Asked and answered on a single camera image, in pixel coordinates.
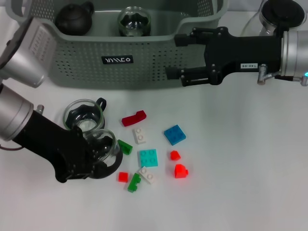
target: basket perforations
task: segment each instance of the basket perforations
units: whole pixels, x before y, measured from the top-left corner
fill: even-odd
[[[198,17],[206,17],[213,14],[212,0],[198,0]]]
[[[29,14],[54,21],[53,0],[32,0]]]
[[[165,67],[202,65],[204,46],[175,47],[173,41],[154,43],[72,43],[62,41],[52,78],[85,84],[125,85],[166,81]],[[101,56],[132,55],[133,64],[103,64]]]

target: blue lego brick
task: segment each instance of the blue lego brick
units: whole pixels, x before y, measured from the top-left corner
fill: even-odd
[[[156,167],[158,166],[156,149],[140,151],[141,167]]]
[[[164,131],[164,135],[169,140],[172,146],[186,139],[185,134],[178,125],[173,126],[172,128],[169,128],[168,130]]]

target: glass cup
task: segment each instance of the glass cup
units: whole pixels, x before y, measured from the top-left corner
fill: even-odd
[[[112,131],[99,129],[84,136],[97,160],[91,178],[101,179],[114,173],[123,159],[123,152]]]
[[[99,98],[96,102],[93,100],[77,100],[67,106],[63,113],[63,124],[67,130],[78,126],[83,135],[105,127],[105,118],[103,111],[107,102]]]
[[[141,7],[133,6],[122,10],[117,18],[121,36],[149,36],[151,32],[151,16]]]

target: black lid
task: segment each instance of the black lid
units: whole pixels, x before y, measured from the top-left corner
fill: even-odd
[[[85,14],[85,10],[77,4],[69,4],[63,7],[59,15],[67,20],[75,20],[82,17]]]
[[[270,23],[278,25],[283,22],[289,28],[300,26],[306,15],[304,9],[292,0],[268,0],[261,12]]]

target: lego brick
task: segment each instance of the lego brick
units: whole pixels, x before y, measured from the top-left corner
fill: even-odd
[[[158,166],[156,149],[140,151],[141,167],[156,167]]]
[[[188,170],[184,165],[175,165],[174,176],[175,178],[185,178],[188,176]]]
[[[149,170],[148,170],[146,167],[143,167],[142,169],[140,169],[139,173],[140,173],[140,175],[142,175],[142,176],[145,178],[145,180],[146,180],[147,182],[149,182],[150,184],[153,184],[153,183],[155,182],[155,177],[154,177],[154,175],[153,175],[151,172],[149,172]]]
[[[146,143],[146,137],[142,128],[133,129],[133,133],[137,144]]]
[[[119,182],[128,182],[128,173],[127,172],[119,172]]]
[[[185,134],[178,125],[173,126],[172,128],[169,128],[168,130],[164,131],[164,135],[169,140],[172,146],[186,139]]]
[[[171,160],[180,160],[181,156],[180,156],[178,151],[172,151],[172,152],[170,152],[170,159]]]
[[[121,147],[121,149],[122,149],[122,151],[125,155],[129,155],[131,153],[131,151],[133,150],[133,147],[130,146],[128,143],[125,143],[122,140],[118,140],[117,142],[120,145],[120,147]]]
[[[135,173],[133,178],[131,179],[131,182],[129,183],[127,190],[132,193],[136,191],[137,184],[140,183],[140,181],[141,181],[140,175],[138,173]]]
[[[136,112],[135,115],[132,115],[132,116],[129,116],[129,117],[126,117],[126,118],[123,118],[122,119],[122,124],[127,127],[129,125],[133,125],[133,124],[136,124],[142,120],[144,120],[146,118],[146,114],[145,112],[142,110],[142,111],[138,111]]]

